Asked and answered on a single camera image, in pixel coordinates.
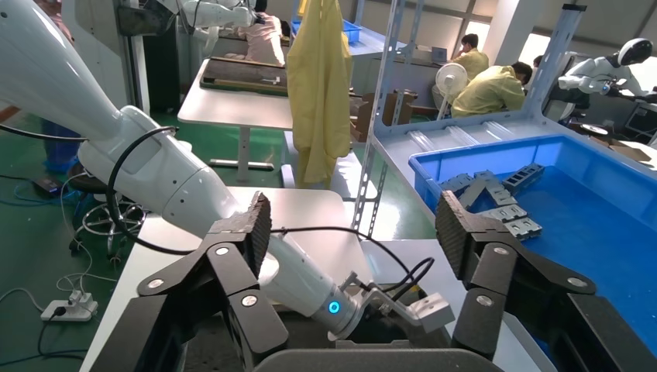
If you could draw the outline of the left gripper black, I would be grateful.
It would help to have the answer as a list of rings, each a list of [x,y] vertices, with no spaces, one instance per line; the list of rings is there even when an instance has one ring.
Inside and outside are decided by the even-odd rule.
[[[359,321],[359,343],[388,344],[405,340],[411,346],[448,346],[449,334],[445,327],[426,332],[394,312],[385,315],[376,306],[365,307]]]

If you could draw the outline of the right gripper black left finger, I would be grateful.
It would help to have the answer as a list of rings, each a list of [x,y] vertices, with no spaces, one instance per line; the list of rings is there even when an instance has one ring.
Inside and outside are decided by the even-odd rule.
[[[139,297],[158,299],[161,306],[137,369],[176,369],[183,345],[216,314],[246,370],[287,346],[287,329],[258,282],[270,214],[270,201],[257,192],[245,212],[214,222],[196,250],[139,284]]]

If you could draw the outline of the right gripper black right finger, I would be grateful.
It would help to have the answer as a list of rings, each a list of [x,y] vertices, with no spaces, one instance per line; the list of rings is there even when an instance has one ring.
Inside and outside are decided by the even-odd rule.
[[[451,191],[441,194],[436,237],[466,299],[456,321],[454,347],[491,360],[508,312],[547,341],[557,357],[578,360],[597,333],[586,302],[596,301],[592,281],[570,283],[577,273],[525,248],[501,221],[474,215]]]

